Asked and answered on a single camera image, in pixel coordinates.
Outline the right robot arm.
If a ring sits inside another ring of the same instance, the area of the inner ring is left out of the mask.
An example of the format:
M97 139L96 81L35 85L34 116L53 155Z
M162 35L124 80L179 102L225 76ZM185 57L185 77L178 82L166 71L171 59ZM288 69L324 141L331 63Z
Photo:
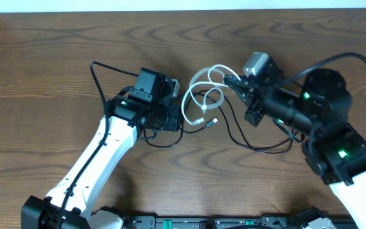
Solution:
M319 62L283 79L272 60L224 83L246 104L246 120L258 126L264 116L285 130L307 136L302 152L311 170L330 186L359 228L366 228L366 142L348 123L352 96L340 72Z

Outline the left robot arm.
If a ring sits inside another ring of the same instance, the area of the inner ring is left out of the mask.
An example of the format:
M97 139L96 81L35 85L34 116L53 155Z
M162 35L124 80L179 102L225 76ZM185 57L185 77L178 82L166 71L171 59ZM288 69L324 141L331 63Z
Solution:
M143 131L178 131L181 112L173 100L179 89L176 79L142 68L133 86L105 102L93 139L66 176L44 198L27 199L21 227L124 228L124 217L93 208L109 176Z

